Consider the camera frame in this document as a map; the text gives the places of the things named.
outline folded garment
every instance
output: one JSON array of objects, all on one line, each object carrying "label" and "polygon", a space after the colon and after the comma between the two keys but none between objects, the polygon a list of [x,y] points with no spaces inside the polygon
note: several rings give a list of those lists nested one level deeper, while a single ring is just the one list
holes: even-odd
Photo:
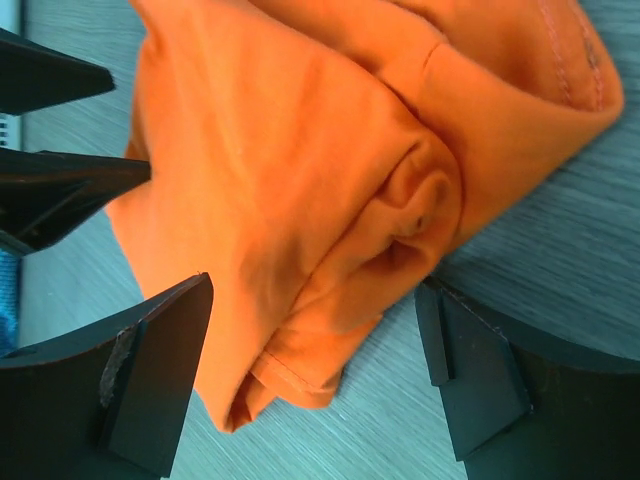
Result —
[{"label": "folded garment", "polygon": [[327,406],[382,312],[623,105],[573,0],[132,3],[153,173],[108,213],[147,298],[211,275],[195,386],[227,432]]}]

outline fabric fold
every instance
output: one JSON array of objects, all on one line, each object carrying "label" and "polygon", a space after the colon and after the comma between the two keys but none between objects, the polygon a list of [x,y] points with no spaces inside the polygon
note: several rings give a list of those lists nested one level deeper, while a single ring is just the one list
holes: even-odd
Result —
[{"label": "fabric fold", "polygon": [[622,109],[570,1],[132,4],[153,174],[108,214],[146,297],[210,274],[195,386],[227,432],[327,406],[382,312]]}]

